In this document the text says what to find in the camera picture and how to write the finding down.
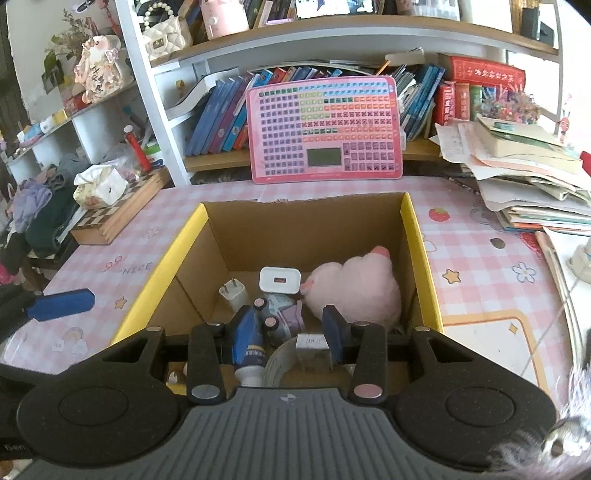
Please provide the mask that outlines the white blue spray bottle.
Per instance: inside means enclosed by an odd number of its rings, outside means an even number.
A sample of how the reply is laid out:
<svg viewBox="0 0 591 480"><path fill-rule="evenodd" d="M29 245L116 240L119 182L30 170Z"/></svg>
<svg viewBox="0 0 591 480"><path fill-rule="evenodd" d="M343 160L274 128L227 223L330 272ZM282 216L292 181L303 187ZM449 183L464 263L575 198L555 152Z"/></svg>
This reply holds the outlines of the white blue spray bottle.
<svg viewBox="0 0 591 480"><path fill-rule="evenodd" d="M235 379L242 387L263 387L267 354L256 310L243 306L236 313L232 324L235 325L231 346Z"/></svg>

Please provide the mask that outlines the small white plug charger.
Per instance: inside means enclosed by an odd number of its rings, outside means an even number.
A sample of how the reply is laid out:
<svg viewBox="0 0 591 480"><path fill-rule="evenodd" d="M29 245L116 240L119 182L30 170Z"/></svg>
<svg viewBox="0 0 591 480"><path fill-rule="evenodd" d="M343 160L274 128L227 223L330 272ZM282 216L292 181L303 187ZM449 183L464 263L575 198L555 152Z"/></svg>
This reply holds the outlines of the small white plug charger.
<svg viewBox="0 0 591 480"><path fill-rule="evenodd" d="M249 292L247 292L245 285L236 278L226 281L218 289L218 293L233 313L238 312L243 306L250 304Z"/></svg>

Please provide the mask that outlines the large white power adapter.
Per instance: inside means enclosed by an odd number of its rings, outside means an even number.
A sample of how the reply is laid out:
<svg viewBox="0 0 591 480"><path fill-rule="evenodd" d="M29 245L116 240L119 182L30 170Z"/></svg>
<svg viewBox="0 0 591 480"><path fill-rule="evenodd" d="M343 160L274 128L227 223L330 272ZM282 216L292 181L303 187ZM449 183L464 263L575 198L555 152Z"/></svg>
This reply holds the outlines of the large white power adapter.
<svg viewBox="0 0 591 480"><path fill-rule="evenodd" d="M301 272L287 267L263 267L259 272L259 290L263 293L297 295Z"/></svg>

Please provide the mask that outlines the pink plush toy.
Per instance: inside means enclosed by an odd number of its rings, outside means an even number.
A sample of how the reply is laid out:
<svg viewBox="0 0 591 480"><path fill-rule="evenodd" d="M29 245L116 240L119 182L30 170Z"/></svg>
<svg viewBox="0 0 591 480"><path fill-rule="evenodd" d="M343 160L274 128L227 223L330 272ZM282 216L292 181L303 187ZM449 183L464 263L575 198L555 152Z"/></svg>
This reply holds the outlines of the pink plush toy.
<svg viewBox="0 0 591 480"><path fill-rule="evenodd" d="M402 313L401 290L394 278L390 252L376 246L370 253L315 268L301 284L304 303L318 319L325 306L335 306L349 323L394 327Z"/></svg>

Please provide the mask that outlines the clear tape roll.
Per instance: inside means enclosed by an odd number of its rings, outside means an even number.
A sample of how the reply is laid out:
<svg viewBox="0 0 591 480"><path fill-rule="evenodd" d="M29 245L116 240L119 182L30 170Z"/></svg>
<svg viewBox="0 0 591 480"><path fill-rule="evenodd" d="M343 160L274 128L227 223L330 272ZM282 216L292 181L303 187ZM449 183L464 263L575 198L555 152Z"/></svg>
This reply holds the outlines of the clear tape roll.
<svg viewBox="0 0 591 480"><path fill-rule="evenodd" d="M291 338L273 352L263 372L264 388L279 388L284 375L300 361L297 357L297 338Z"/></svg>

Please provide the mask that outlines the grey purple toy car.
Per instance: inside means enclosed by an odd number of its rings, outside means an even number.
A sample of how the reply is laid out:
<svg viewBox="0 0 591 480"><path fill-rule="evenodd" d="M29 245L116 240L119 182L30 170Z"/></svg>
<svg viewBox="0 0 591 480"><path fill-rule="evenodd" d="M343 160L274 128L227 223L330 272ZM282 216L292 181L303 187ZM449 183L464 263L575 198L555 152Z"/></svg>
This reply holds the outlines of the grey purple toy car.
<svg viewBox="0 0 591 480"><path fill-rule="evenodd" d="M303 301L283 294L264 294L252 304L270 346L278 348L304 333Z"/></svg>

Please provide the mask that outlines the yellow cardboard box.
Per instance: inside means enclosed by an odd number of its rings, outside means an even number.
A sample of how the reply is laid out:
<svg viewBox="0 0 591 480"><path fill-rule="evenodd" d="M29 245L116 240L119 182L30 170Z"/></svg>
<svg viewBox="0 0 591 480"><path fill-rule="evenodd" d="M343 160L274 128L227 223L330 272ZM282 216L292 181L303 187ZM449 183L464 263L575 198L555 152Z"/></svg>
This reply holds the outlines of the yellow cardboard box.
<svg viewBox="0 0 591 480"><path fill-rule="evenodd" d="M437 351L445 337L417 216L408 195L384 194L198 206L117 332L103 364L110 387L132 403L173 401L166 373L172 363L187 364L192 328L235 315L218 293L226 281L238 277L252 285L266 266L293 267L305 281L322 264L344 264L376 246L389 250L402 297L400 320L389 331L382 326L388 367L405 364L416 384L439 376ZM322 333L322 318L305 303L304 325ZM354 368L332 361L331 371L311 373L298 363L280 387L339 388L348 397Z"/></svg>

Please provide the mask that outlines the floral tissue pack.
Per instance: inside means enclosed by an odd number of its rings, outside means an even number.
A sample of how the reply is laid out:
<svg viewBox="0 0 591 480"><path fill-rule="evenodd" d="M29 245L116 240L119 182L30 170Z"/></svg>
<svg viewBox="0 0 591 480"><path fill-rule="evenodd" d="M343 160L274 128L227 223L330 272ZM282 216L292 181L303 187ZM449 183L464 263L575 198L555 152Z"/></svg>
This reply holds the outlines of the floral tissue pack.
<svg viewBox="0 0 591 480"><path fill-rule="evenodd" d="M92 165L78 173L73 198L86 210L110 207L124 194L128 182L110 165Z"/></svg>

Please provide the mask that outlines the pink keyboard learning toy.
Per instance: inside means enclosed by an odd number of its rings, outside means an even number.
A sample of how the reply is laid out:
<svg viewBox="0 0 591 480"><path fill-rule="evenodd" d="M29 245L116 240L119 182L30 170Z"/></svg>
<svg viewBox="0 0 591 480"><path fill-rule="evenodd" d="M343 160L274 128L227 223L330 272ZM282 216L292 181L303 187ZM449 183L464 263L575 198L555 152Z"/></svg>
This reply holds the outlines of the pink keyboard learning toy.
<svg viewBox="0 0 591 480"><path fill-rule="evenodd" d="M256 184L403 176L396 82L339 76L267 84L247 92Z"/></svg>

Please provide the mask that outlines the white power strip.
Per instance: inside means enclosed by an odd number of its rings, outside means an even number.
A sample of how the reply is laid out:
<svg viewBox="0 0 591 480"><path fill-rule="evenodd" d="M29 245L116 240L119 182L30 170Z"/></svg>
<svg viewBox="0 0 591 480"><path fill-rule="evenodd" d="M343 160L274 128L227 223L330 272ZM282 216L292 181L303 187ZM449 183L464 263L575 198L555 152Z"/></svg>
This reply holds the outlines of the white power strip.
<svg viewBox="0 0 591 480"><path fill-rule="evenodd" d="M591 239L576 248L567 265L580 281L591 284Z"/></svg>

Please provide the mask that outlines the stack of papers and books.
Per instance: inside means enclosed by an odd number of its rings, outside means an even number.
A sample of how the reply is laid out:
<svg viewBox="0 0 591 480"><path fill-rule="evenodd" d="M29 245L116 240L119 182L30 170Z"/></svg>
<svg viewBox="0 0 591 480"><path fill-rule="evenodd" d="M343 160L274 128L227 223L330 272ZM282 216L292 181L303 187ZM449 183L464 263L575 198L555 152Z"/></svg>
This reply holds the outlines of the stack of papers and books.
<svg viewBox="0 0 591 480"><path fill-rule="evenodd" d="M437 125L436 137L505 228L590 233L590 175L542 127L478 115Z"/></svg>

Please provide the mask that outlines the pink lucky cat figurine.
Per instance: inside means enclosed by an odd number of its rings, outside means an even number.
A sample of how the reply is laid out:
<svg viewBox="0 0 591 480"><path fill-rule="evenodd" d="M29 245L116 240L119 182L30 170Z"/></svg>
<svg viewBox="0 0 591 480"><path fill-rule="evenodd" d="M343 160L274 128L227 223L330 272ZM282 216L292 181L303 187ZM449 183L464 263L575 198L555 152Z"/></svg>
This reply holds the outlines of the pink lucky cat figurine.
<svg viewBox="0 0 591 480"><path fill-rule="evenodd" d="M74 67L74 81L84 89L85 104L101 101L124 87L120 48L115 35L93 36L82 44L80 60Z"/></svg>

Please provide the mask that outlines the red book box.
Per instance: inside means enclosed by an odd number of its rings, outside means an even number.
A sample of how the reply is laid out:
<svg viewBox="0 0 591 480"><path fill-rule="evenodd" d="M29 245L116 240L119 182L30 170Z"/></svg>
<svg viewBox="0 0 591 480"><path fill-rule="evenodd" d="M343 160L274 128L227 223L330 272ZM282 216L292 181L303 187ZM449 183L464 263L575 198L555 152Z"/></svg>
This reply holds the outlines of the red book box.
<svg viewBox="0 0 591 480"><path fill-rule="evenodd" d="M526 73L504 63L440 53L438 65L446 69L446 79L450 81L486 87L503 87L513 91L525 90Z"/></svg>

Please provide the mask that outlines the cream quilted pearl handbag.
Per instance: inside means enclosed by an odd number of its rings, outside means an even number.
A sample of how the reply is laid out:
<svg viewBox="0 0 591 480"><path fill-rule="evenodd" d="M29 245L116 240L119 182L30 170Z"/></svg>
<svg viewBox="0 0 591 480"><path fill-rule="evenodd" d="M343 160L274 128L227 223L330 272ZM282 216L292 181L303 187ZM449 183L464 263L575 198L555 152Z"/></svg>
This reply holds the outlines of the cream quilted pearl handbag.
<svg viewBox="0 0 591 480"><path fill-rule="evenodd" d="M152 24L150 18L161 10L166 18ZM155 1L145 11L142 33L149 61L184 50L193 45L188 24L183 17L174 14L173 9L163 1Z"/></svg>

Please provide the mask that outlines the white bookshelf frame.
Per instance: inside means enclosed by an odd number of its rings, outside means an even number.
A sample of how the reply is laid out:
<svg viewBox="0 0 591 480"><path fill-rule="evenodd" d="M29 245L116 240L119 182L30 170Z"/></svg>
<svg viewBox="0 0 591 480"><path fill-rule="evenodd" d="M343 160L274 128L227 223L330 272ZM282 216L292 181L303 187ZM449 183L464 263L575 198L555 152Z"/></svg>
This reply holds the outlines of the white bookshelf frame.
<svg viewBox="0 0 591 480"><path fill-rule="evenodd" d="M176 84L192 87L218 71L243 72L274 65L315 61L359 61L381 66L386 55L424 49L430 62L455 54L507 62L525 54L564 67L563 48L463 21L403 15L325 16L256 28L194 45L150 61L141 40L140 20L131 1L116 4L133 73L175 186L187 186L199 171L249 165L246 151L205 156L185 154L192 130L188 118L167 117L178 99Z"/></svg>

